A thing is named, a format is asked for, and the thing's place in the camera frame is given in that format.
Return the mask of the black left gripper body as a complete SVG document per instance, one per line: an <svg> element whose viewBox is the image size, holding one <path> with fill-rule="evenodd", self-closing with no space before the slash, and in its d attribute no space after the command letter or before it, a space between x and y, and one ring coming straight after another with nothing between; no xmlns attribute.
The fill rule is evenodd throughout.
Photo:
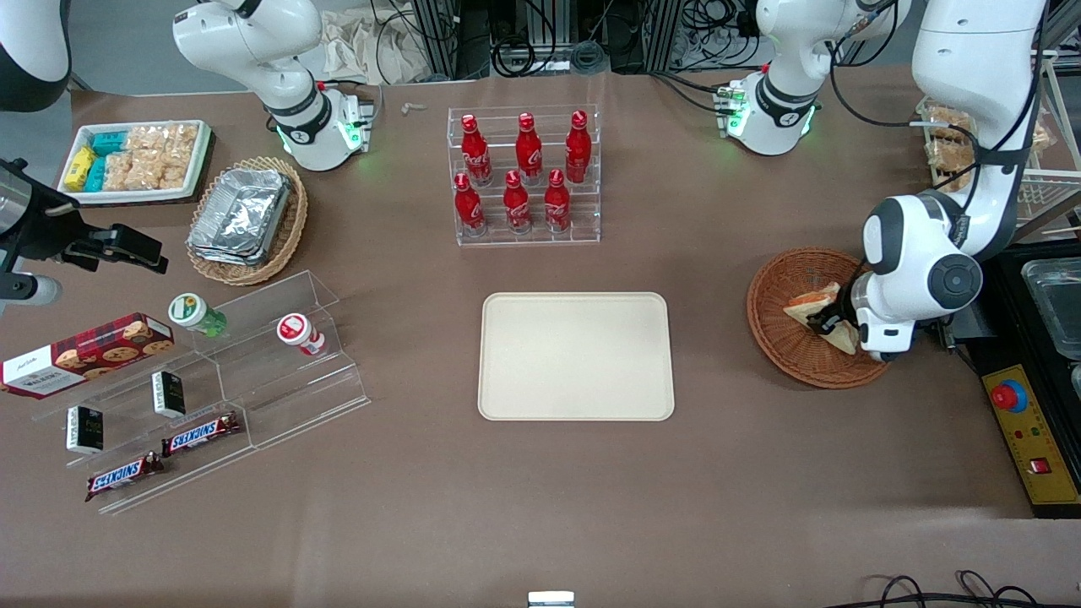
<svg viewBox="0 0 1081 608"><path fill-rule="evenodd" d="M831 319L835 320L831 334L843 334L850 341L857 341L860 338L860 323L856 318L855 308L852 304L853 282L841 287L835 298L835 310L831 312Z"/></svg>

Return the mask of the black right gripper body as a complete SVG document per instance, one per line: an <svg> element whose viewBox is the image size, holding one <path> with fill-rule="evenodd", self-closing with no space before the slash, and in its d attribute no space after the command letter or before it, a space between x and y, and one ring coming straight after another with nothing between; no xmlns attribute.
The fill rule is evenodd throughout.
<svg viewBox="0 0 1081 608"><path fill-rule="evenodd" d="M92 232L74 210L74 198L27 176L23 159L3 160L1 166L3 269L15 269L19 257L54 259L97 269L96 259L78 257L68 250Z"/></svg>

